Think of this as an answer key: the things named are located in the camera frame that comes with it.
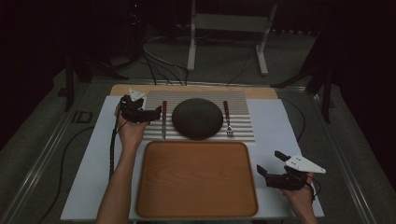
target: knife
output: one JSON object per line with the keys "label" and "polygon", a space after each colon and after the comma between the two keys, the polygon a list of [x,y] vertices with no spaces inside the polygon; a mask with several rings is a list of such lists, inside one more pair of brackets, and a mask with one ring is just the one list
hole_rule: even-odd
{"label": "knife", "polygon": [[166,101],[163,101],[163,141],[166,136]]}

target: hand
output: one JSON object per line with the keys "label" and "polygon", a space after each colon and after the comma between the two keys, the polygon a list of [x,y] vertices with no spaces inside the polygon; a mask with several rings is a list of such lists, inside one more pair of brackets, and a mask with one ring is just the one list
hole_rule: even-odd
{"label": "hand", "polygon": [[[117,114],[118,108],[116,107],[114,115],[117,116]],[[120,114],[117,127],[122,143],[122,148],[139,145],[143,139],[143,133],[148,124],[148,122],[133,123],[123,118]]]}
{"label": "hand", "polygon": [[[311,184],[312,178],[308,177],[307,183]],[[303,224],[317,224],[314,210],[312,208],[313,195],[311,188],[304,186],[299,190],[286,190],[282,189],[283,194],[288,198],[291,209],[294,211],[297,218]]]}

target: white striped mat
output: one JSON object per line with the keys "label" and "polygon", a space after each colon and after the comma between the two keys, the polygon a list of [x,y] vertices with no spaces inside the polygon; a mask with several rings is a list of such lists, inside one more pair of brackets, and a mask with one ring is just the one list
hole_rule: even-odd
{"label": "white striped mat", "polygon": [[[172,124],[172,113],[175,107],[188,99],[202,98],[216,104],[223,113],[223,126],[220,131],[208,140],[221,141],[241,141],[244,143],[254,143],[253,127],[251,126],[250,115],[245,94],[242,91],[150,91],[147,96],[146,109],[152,110],[167,102],[166,108],[166,140],[188,140],[177,132]],[[224,115],[223,101],[228,101],[230,111],[230,121],[233,127],[234,138],[228,138],[226,129],[227,122]],[[155,120],[145,130],[144,140],[161,140],[162,139],[162,121]]]}

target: white table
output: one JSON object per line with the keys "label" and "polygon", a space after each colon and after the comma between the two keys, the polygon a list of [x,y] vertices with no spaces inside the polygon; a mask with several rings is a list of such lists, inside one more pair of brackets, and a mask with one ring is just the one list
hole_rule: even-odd
{"label": "white table", "polygon": [[[71,188],[61,220],[93,220],[99,208],[108,182],[109,146],[111,132],[114,127],[114,108],[119,102],[119,96],[107,96],[92,138]],[[270,219],[294,217],[290,205],[279,189],[268,188],[264,178],[256,172],[259,164],[270,174],[284,174],[284,163],[274,156],[275,150],[286,155],[301,154],[295,140],[288,116],[282,102],[278,99],[247,99],[247,107],[253,124],[256,142],[247,144],[251,167],[253,170],[258,213],[250,219]],[[140,167],[145,146],[142,142],[136,155],[132,189],[130,219],[140,220],[135,211],[135,198],[140,177]],[[120,157],[120,139],[116,139],[115,163]],[[323,217],[319,200],[313,203],[317,217]]]}

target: fork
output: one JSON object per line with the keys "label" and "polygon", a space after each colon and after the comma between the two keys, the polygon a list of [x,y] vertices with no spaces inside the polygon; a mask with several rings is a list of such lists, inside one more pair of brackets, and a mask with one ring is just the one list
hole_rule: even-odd
{"label": "fork", "polygon": [[233,138],[233,128],[230,125],[230,111],[228,110],[228,102],[224,101],[224,112],[225,112],[225,119],[227,120],[227,136],[229,138]]}

